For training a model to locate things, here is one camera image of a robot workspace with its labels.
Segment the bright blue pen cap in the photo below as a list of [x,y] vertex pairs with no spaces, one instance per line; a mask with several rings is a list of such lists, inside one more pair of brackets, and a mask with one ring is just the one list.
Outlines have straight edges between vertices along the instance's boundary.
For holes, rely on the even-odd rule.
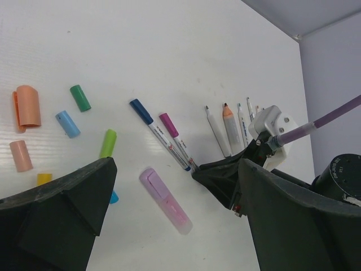
[[109,201],[110,204],[115,204],[119,201],[119,197],[117,195],[117,193],[113,190],[112,191],[112,195],[111,195],[111,199]]

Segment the large orange highlighter cap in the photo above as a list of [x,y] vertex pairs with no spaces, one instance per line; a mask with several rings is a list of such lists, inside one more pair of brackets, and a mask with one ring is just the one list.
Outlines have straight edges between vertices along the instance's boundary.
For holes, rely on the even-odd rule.
[[27,128],[36,128],[42,125],[39,95],[35,88],[29,85],[18,86],[12,93],[12,100],[19,133],[24,133]]

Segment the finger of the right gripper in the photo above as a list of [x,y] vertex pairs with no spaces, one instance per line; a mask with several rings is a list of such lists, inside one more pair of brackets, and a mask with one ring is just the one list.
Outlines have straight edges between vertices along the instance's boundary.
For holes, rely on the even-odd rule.
[[253,154],[254,142],[251,142],[235,156],[199,166],[199,169],[192,173],[192,178],[235,215],[247,216],[244,193],[254,180],[254,173],[253,168],[243,162]]

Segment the teal cap pen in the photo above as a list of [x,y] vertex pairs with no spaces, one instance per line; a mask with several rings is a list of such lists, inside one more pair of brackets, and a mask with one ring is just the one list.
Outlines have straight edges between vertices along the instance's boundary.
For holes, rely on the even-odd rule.
[[243,138],[243,144],[244,144],[244,147],[247,148],[248,144],[249,144],[248,143],[248,133],[246,130],[246,122],[245,122],[244,114],[243,114],[240,103],[237,104],[237,115],[239,118],[240,129],[241,129],[241,134],[242,134],[242,138]]

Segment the small orange pen cap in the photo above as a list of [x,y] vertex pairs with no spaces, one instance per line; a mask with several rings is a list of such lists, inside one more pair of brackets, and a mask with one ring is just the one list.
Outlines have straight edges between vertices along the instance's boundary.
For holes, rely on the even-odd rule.
[[26,172],[33,169],[33,164],[25,141],[20,140],[11,142],[10,149],[17,172]]

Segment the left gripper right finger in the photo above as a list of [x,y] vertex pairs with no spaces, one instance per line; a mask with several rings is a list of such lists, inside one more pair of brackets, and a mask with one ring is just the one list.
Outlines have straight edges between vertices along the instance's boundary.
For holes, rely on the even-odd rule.
[[360,270],[360,207],[319,195],[248,159],[243,207],[260,270]]

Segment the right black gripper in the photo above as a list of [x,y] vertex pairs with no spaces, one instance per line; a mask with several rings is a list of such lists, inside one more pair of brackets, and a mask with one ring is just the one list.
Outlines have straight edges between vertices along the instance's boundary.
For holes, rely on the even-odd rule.
[[273,174],[285,180],[284,188],[272,192],[270,204],[296,204],[306,208],[360,207],[360,155],[341,154],[311,184],[274,169]]

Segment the yellow pen cap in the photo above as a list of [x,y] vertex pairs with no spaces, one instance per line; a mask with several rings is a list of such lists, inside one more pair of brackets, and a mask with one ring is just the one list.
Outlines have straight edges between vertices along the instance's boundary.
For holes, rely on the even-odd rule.
[[51,173],[39,173],[37,174],[37,186],[44,185],[52,181]]

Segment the orange cap highlighter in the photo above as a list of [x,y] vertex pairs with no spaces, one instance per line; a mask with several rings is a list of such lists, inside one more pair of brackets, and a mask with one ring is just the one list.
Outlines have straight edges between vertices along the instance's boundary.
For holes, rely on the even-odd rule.
[[234,114],[232,113],[227,103],[223,104],[222,117],[231,151],[234,155],[236,155],[244,149],[244,145]]

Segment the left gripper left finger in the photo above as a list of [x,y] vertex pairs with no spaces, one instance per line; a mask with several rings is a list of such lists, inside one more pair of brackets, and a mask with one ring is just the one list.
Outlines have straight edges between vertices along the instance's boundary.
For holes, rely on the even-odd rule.
[[86,270],[116,175],[102,158],[1,199],[1,270]]

